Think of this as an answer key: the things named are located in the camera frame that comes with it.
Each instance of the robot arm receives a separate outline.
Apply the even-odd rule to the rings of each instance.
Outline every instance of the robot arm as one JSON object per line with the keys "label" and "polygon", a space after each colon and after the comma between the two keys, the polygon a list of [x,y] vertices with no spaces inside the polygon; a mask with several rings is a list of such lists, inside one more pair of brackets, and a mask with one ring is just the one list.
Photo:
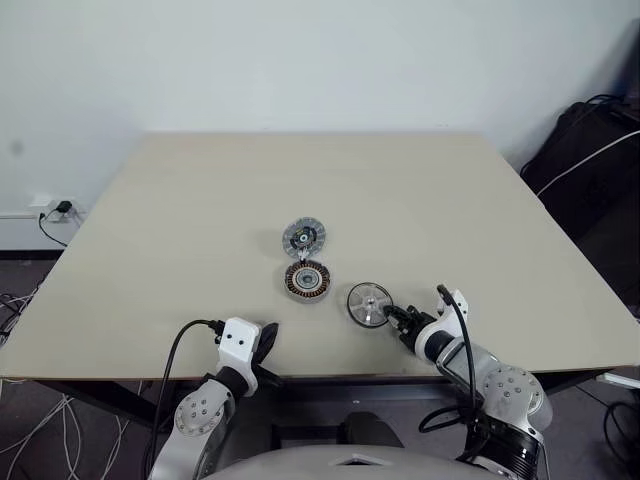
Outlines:
{"label": "robot arm", "polygon": [[[469,392],[466,345],[457,312],[441,293],[439,318],[413,307],[405,312],[387,307],[400,340],[419,358],[433,362],[454,385]],[[460,291],[451,295],[463,320],[468,304]],[[478,412],[468,424],[467,462],[509,479],[536,478],[542,431],[553,416],[540,382],[529,372],[503,364],[484,348],[471,343],[476,379]]]}
{"label": "robot arm", "polygon": [[[252,364],[260,336],[260,327],[251,322],[241,318],[225,322],[216,374],[207,375],[200,388],[178,405],[173,430],[150,480],[191,480],[211,473],[236,403],[258,388]],[[258,355],[264,358],[271,345]]]}

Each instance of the table leg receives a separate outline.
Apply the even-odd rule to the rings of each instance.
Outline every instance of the table leg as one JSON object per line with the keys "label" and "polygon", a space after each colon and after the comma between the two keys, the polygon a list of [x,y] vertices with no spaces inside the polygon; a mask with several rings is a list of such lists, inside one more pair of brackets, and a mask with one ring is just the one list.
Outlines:
{"label": "table leg", "polygon": [[38,383],[145,427],[153,425],[155,404],[116,382],[38,380]]}

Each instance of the white wall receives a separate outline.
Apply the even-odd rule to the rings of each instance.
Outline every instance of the white wall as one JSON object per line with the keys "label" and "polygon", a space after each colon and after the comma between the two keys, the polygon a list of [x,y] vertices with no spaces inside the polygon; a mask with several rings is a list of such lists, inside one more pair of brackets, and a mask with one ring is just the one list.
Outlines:
{"label": "white wall", "polygon": [[[476,130],[518,167],[608,90],[638,17],[638,0],[4,0],[0,215],[42,193],[90,207],[144,130]],[[55,244],[0,220],[0,250],[22,248]]]}

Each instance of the black cable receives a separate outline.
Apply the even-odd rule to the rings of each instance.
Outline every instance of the black cable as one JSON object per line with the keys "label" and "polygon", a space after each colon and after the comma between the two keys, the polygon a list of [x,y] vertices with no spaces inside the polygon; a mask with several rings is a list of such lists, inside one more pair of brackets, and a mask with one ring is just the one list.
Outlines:
{"label": "black cable", "polygon": [[467,324],[464,321],[464,317],[462,316],[462,312],[460,311],[460,306],[453,299],[453,296],[447,290],[447,287],[444,285],[438,285],[437,287],[438,293],[442,295],[442,299],[444,303],[447,305],[451,305],[453,309],[456,311],[456,316],[458,317],[458,322],[460,323],[460,329],[462,330],[462,338],[464,339],[464,346],[467,354],[467,368],[469,369],[469,400],[471,403],[471,414],[475,415],[476,413],[476,368],[473,364],[473,352],[471,351],[471,340],[469,339],[469,332],[467,330]]}
{"label": "black cable", "polygon": [[180,329],[176,338],[173,340],[173,345],[171,345],[171,350],[169,351],[169,357],[167,358],[167,364],[164,369],[164,375],[162,377],[162,383],[160,384],[160,393],[158,394],[158,403],[156,404],[156,413],[153,417],[153,428],[151,429],[151,444],[149,447],[150,457],[152,462],[155,461],[156,458],[156,446],[158,442],[158,430],[160,426],[160,414],[162,412],[162,404],[164,402],[164,391],[167,386],[167,381],[169,379],[169,374],[171,373],[171,366],[173,365],[173,357],[176,354],[176,350],[178,349],[178,344],[182,339],[184,333],[189,330],[194,325],[206,325],[211,329],[215,330],[217,325],[216,320],[193,320],[187,323],[184,327]]}
{"label": "black cable", "polygon": [[440,430],[441,428],[451,427],[457,423],[460,423],[460,421],[462,420],[462,416],[458,415],[453,420],[446,420],[444,422],[436,423],[435,425],[427,427],[429,422],[431,422],[431,420],[433,420],[434,418],[437,418],[440,415],[444,415],[445,413],[457,412],[459,409],[460,408],[458,407],[458,405],[452,405],[450,407],[443,407],[443,408],[439,408],[438,410],[434,410],[433,412],[431,412],[429,415],[427,415],[422,419],[422,421],[418,425],[418,431],[420,433],[429,433],[429,432],[434,432],[436,430]]}
{"label": "black cable", "polygon": [[580,385],[576,385],[576,388],[578,390],[580,390],[582,393],[584,393],[585,395],[593,398],[596,402],[598,402],[600,405],[604,405],[605,408],[609,408],[609,404],[604,402],[603,400],[600,400],[598,397],[596,397],[593,393],[585,390],[584,388],[582,388]]}
{"label": "black cable", "polygon": [[[604,432],[604,439],[607,443],[607,446],[609,447],[609,450],[611,450],[611,453],[616,458],[616,460],[620,462],[620,464],[628,471],[631,476],[638,475],[638,472],[640,471],[640,397],[638,396],[638,391],[634,390],[632,392],[636,397],[636,401],[639,402],[637,405],[632,405],[627,402],[613,402],[609,404],[578,385],[576,385],[576,388],[606,408],[604,419],[602,421],[602,430]],[[621,408],[626,408],[636,415],[638,421],[638,431],[636,432],[636,438],[631,438],[620,425],[615,412],[616,410]],[[611,440],[611,437],[609,435],[609,419],[613,420],[613,424],[618,430],[618,434],[622,439],[622,445],[626,451],[625,454],[622,454],[619,449],[614,446],[613,441]]]}
{"label": "black cable", "polygon": [[[459,305],[454,300],[449,290],[444,285],[438,285],[437,290],[442,296],[442,299],[444,300],[444,302],[447,305],[451,305],[455,310],[456,316],[458,317],[458,322],[460,323],[460,329],[462,330],[462,337],[464,340],[465,351],[467,356],[467,368],[469,369],[469,407],[454,405],[450,407],[440,408],[438,410],[435,410],[434,412],[431,412],[429,415],[424,417],[420,422],[420,424],[418,425],[418,431],[420,433],[433,432],[436,430],[440,430],[442,428],[453,426],[460,422],[466,423],[467,427],[469,428],[475,428],[478,424],[478,419],[477,419],[478,406],[476,401],[476,371],[475,371],[475,365],[473,362],[473,352],[471,351],[471,340],[469,339],[469,332],[467,330],[467,326],[464,321],[464,317],[462,316],[462,312],[460,311]],[[399,309],[399,310],[400,311],[394,310],[395,316],[398,316],[398,315],[400,315],[401,317],[406,316],[407,320],[412,320],[412,321],[417,320],[416,314],[419,314],[417,309],[412,307],[411,310],[407,309],[407,312],[402,311],[402,309]],[[453,412],[453,411],[459,412],[459,415],[456,418],[452,420],[446,420],[444,422],[440,422],[436,425],[427,426],[433,419],[439,417],[440,415]],[[458,460],[465,461],[467,458],[472,456],[470,455],[470,453],[472,452],[469,452],[469,451],[463,452],[462,455],[458,457]]]}
{"label": "black cable", "polygon": [[38,217],[38,226],[40,227],[40,230],[42,231],[42,233],[44,234],[45,237],[47,237],[50,240],[53,240],[56,243],[59,243],[60,245],[62,245],[63,247],[68,247],[68,245],[64,242],[61,242],[60,240],[53,238],[51,235],[49,235],[46,230],[44,229],[44,227],[42,226],[42,220],[46,220],[47,218],[49,218],[49,215],[51,215],[52,212],[54,212],[55,210],[51,210],[51,212],[49,212],[47,215],[45,215],[44,213],[41,213],[40,216]]}

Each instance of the white cable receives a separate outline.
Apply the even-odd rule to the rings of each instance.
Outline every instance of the white cable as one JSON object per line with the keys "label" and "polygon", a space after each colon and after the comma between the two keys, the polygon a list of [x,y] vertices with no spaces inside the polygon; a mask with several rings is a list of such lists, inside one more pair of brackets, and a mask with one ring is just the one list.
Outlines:
{"label": "white cable", "polygon": [[553,185],[554,183],[556,183],[558,180],[560,180],[562,177],[564,177],[565,175],[568,175],[569,173],[573,172],[576,168],[578,168],[580,165],[582,165],[583,163],[588,162],[589,160],[591,160],[593,157],[600,155],[602,152],[604,152],[605,150],[610,149],[611,147],[613,147],[614,145],[617,145],[618,143],[626,140],[627,138],[631,138],[634,135],[637,135],[640,133],[640,130],[636,130],[635,132],[631,132],[628,133],[626,135],[623,135],[622,137],[620,137],[617,140],[614,140],[613,142],[609,143],[608,145],[605,145],[604,147],[602,147],[600,150],[596,150],[595,152],[593,152],[591,155],[589,155],[588,157],[586,157],[583,160],[580,160],[578,163],[576,163],[574,166],[567,168],[564,172],[562,172],[560,175],[556,175],[549,183],[547,183],[544,187],[542,187],[540,190],[538,190],[538,193],[536,193],[536,197],[539,197],[542,192],[544,192],[547,188],[549,188],[551,185]]}
{"label": "white cable", "polygon": [[[140,392],[142,392],[142,380],[140,381],[140,383],[138,383],[138,392],[137,392],[138,395],[140,395]],[[120,418],[117,415],[115,416],[115,419],[116,419],[116,423],[118,424],[118,436],[116,437],[116,441],[113,443],[113,447],[111,447],[111,451],[109,452],[109,456],[107,457],[107,465],[104,469],[102,476],[100,477],[100,480],[105,480],[107,478],[107,475],[111,470],[111,467],[113,467],[113,465],[116,463],[116,458],[118,457],[118,452],[120,451],[120,444],[122,442],[122,437],[130,423],[129,420],[127,420],[123,426],[120,423]]]}
{"label": "white cable", "polygon": [[71,414],[71,419],[73,420],[73,424],[76,427],[76,433],[78,435],[78,451],[76,453],[76,460],[73,463],[73,470],[75,471],[75,469],[78,466],[78,463],[80,462],[80,452],[82,451],[82,432],[80,431],[80,424],[78,423],[78,419],[76,418],[76,413],[73,411],[71,402],[67,403],[67,409]]}
{"label": "white cable", "polygon": [[[33,295],[25,295],[24,297],[12,298],[11,300],[7,300],[4,303],[15,303],[15,302],[25,302],[26,299],[31,298]],[[5,308],[4,303],[0,303],[0,308]]]}
{"label": "white cable", "polygon": [[27,433],[24,437],[22,437],[20,440],[18,440],[16,443],[14,443],[13,445],[9,445],[8,447],[0,450],[0,454],[6,453],[9,450],[12,450],[14,448],[16,448],[17,446],[19,446],[22,442],[24,442],[25,440],[27,440],[28,437],[30,437],[31,435],[33,435],[34,433],[36,433],[42,426],[44,426],[49,420],[51,420],[51,417],[53,417],[53,415],[55,415],[56,413],[58,413],[60,410],[60,404],[62,402],[58,402],[56,403],[53,408],[51,410],[49,410],[49,412],[43,417],[42,420],[40,420],[40,423],[38,423],[38,425],[36,425],[33,430],[31,430],[29,433]]}
{"label": "white cable", "polygon": [[[67,397],[66,395],[63,395],[62,398],[63,400],[67,400],[69,397]],[[76,460],[73,466],[71,466],[71,459],[69,457],[69,446],[67,445],[67,415],[65,413],[67,409],[71,413],[71,417],[73,418],[73,421],[76,424],[76,430],[78,432],[78,451],[76,453]],[[76,468],[78,467],[78,462],[80,461],[80,449],[82,448],[82,436],[80,434],[80,426],[78,425],[78,421],[76,419],[75,413],[71,409],[71,406],[69,405],[68,401],[65,404],[65,406],[62,408],[62,443],[64,445],[64,456],[67,460],[67,468],[69,469],[69,476],[67,477],[67,480],[69,480],[70,478],[73,478],[74,480],[80,480],[76,475]]]}
{"label": "white cable", "polygon": [[29,440],[31,440],[31,437],[33,437],[33,435],[40,430],[40,428],[44,427],[53,417],[55,417],[55,415],[62,409],[64,409],[64,407],[71,402],[73,399],[71,400],[60,400],[50,411],[47,415],[45,415],[45,417],[40,421],[40,423],[33,429],[31,430],[31,432],[29,434],[27,434],[22,440],[14,443],[13,445],[5,448],[4,450],[0,450],[0,453],[4,453],[4,452],[8,452],[9,450],[17,447],[18,445],[20,445],[20,448],[18,449],[18,451],[16,452],[15,456],[13,457],[13,460],[11,461],[11,464],[9,465],[9,470],[7,471],[7,476],[5,477],[6,480],[10,480],[11,478],[11,474],[13,473],[13,468],[16,465],[16,462],[18,461],[18,458],[20,457],[20,454],[22,453],[22,451],[25,449],[25,447],[27,446],[27,444],[29,443]]}

